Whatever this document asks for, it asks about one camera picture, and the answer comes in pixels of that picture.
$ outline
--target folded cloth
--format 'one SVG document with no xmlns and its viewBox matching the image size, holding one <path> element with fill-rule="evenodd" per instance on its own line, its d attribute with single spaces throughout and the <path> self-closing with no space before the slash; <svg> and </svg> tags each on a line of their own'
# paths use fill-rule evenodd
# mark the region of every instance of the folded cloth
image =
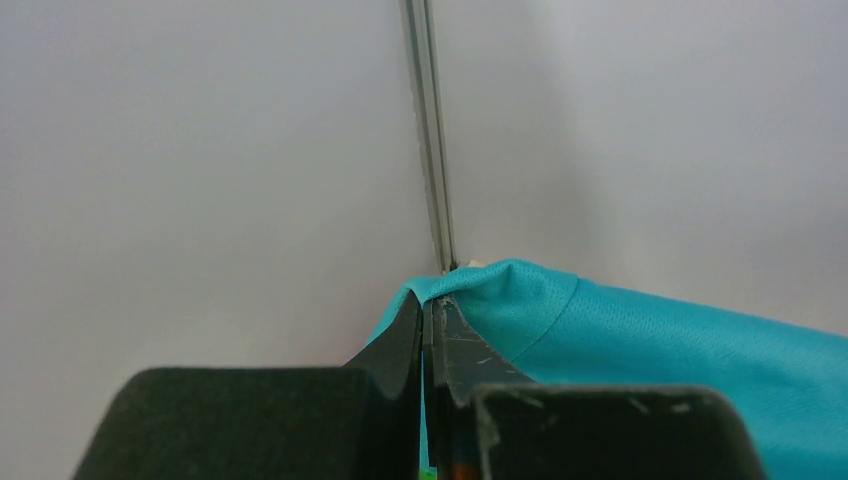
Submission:
<svg viewBox="0 0 848 480">
<path fill-rule="evenodd" d="M 846 337 L 504 260 L 409 280 L 371 339 L 410 290 L 422 304 L 454 294 L 468 323 L 536 381 L 706 385 L 730 398 L 770 478 L 848 478 Z"/>
</svg>

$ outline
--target white surface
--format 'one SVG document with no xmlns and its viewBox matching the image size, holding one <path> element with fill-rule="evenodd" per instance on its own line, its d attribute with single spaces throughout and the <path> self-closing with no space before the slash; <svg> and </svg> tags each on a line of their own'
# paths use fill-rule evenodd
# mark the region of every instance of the white surface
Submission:
<svg viewBox="0 0 848 480">
<path fill-rule="evenodd" d="M 461 261 L 848 333 L 848 3 L 434 3 Z"/>
<path fill-rule="evenodd" d="M 338 363 L 434 273 L 400 3 L 0 16 L 0 478 L 152 365 Z"/>
</svg>

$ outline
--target cloth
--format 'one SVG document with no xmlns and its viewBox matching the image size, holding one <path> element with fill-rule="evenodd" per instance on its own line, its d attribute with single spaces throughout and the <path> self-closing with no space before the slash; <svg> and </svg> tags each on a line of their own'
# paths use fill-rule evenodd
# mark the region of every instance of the cloth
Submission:
<svg viewBox="0 0 848 480">
<path fill-rule="evenodd" d="M 846 337 L 504 260 L 409 280 L 372 339 L 409 290 L 422 304 L 453 293 L 469 324 L 536 381 L 710 386 L 742 416 L 770 478 L 848 478 Z"/>
</svg>

